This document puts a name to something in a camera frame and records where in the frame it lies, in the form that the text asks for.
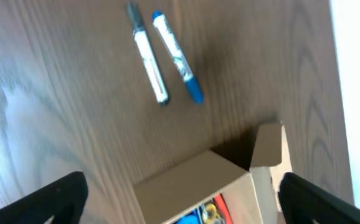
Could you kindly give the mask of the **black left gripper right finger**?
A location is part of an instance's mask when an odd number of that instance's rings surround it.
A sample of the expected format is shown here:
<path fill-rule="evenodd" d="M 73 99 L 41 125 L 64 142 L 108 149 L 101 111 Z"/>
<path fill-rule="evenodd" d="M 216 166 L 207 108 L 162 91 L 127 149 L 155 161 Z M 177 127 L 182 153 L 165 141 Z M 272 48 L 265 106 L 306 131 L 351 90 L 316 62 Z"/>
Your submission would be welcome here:
<path fill-rule="evenodd" d="M 292 172 L 285 173 L 278 199 L 286 223 L 360 224 L 360 209 Z"/>

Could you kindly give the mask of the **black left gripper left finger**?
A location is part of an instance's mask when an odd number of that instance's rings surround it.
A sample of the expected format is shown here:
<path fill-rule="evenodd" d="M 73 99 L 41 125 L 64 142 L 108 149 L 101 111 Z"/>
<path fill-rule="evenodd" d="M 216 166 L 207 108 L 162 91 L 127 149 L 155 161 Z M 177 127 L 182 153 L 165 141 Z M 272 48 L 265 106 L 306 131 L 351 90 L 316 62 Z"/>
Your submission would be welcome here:
<path fill-rule="evenodd" d="M 79 223 L 88 197 L 83 172 L 72 172 L 0 209 L 0 223 Z"/>

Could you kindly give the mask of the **correction tape dispenser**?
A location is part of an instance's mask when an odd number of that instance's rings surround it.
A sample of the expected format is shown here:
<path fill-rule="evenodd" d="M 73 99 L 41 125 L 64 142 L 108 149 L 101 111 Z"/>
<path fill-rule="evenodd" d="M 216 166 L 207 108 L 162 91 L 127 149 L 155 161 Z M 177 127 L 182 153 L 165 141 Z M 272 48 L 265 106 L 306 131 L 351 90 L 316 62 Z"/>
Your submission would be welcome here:
<path fill-rule="evenodd" d="M 201 206 L 203 224 L 224 224 L 218 208 L 214 203 L 206 203 Z"/>

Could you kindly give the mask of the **cardboard box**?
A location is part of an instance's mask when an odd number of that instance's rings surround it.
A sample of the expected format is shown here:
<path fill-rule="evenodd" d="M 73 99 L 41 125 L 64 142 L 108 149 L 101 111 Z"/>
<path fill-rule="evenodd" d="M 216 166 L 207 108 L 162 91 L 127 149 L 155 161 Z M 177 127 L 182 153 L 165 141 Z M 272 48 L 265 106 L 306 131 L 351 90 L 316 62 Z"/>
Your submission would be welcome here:
<path fill-rule="evenodd" d="M 136 184 L 144 222 L 174 223 L 196 212 L 203 223 L 201 206 L 216 205 L 221 194 L 233 223 L 283 223 L 279 186 L 292 170 L 285 126 L 261 125 L 252 155 L 240 160 L 245 167 L 208 150 Z"/>

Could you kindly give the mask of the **blue plastic block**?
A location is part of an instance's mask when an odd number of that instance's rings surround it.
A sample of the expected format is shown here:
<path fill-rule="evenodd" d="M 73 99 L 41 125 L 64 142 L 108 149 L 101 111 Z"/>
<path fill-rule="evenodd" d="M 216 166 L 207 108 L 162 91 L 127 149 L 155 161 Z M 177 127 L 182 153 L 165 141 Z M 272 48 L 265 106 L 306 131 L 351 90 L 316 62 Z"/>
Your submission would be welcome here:
<path fill-rule="evenodd" d="M 174 224 L 199 224 L 199 218 L 196 212 L 191 212 L 174 222 Z"/>

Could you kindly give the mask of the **blue whiteboard marker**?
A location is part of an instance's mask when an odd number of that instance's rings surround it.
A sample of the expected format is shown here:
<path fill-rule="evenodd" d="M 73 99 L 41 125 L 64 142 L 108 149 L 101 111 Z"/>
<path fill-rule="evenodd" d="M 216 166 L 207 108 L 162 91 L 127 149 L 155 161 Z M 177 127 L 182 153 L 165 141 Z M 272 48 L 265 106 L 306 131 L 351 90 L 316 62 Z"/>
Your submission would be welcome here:
<path fill-rule="evenodd" d="M 204 95 L 174 35 L 165 14 L 159 10 L 152 14 L 153 26 L 179 72 L 190 96 L 196 104 L 204 102 Z"/>

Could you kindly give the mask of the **black whiteboard marker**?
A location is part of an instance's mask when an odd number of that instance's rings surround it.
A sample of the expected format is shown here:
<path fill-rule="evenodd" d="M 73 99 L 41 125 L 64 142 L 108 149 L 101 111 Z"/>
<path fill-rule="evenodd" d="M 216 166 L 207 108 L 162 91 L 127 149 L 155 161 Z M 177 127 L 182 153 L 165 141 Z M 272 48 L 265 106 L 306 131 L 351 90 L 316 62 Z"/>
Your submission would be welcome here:
<path fill-rule="evenodd" d="M 160 105 L 167 105 L 170 101 L 169 94 L 164 84 L 158 63 L 148 39 L 148 34 L 138 6 L 134 2 L 126 4 L 126 12 L 133 27 L 133 38 L 141 55 L 143 65 L 154 91 L 156 101 Z"/>

